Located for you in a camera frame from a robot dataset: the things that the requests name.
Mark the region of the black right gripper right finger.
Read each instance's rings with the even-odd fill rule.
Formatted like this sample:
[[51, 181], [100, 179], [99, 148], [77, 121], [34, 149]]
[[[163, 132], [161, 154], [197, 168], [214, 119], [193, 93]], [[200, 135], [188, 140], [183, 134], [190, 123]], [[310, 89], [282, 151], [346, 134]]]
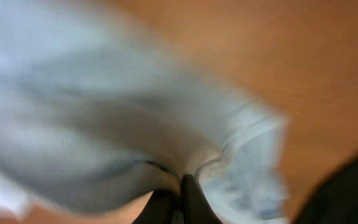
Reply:
[[222, 224], [209, 206], [199, 183], [191, 174], [186, 174], [182, 178], [181, 202], [184, 224]]

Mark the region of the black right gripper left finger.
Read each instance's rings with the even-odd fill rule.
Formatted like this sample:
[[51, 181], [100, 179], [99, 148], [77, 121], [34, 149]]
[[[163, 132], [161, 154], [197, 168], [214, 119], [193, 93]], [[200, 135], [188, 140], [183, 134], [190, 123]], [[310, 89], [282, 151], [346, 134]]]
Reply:
[[154, 190], [144, 209], [132, 224], [171, 224], [175, 197], [167, 190]]

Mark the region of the light blue t-shirt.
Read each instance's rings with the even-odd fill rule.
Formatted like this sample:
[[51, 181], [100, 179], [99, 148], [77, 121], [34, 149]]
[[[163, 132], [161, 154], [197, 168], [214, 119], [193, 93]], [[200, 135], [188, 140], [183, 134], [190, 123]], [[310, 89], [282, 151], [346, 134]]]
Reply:
[[286, 223], [286, 121], [118, 9], [0, 1], [0, 207], [99, 215], [194, 175], [232, 223]]

